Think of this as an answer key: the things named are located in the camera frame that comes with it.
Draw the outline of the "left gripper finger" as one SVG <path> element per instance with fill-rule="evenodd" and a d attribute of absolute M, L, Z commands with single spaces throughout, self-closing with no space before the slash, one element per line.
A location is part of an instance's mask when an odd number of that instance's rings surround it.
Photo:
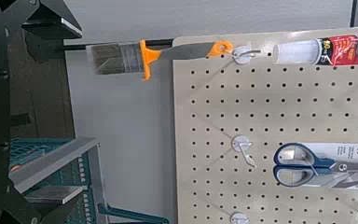
<path fill-rule="evenodd" d="M 79 186 L 44 186 L 26 195 L 25 199 L 41 214 L 32 224 L 64 224 L 82 191 Z"/>
<path fill-rule="evenodd" d="M 36 0 L 37 10 L 21 26 L 44 39 L 78 39 L 82 28 L 64 0 Z"/>

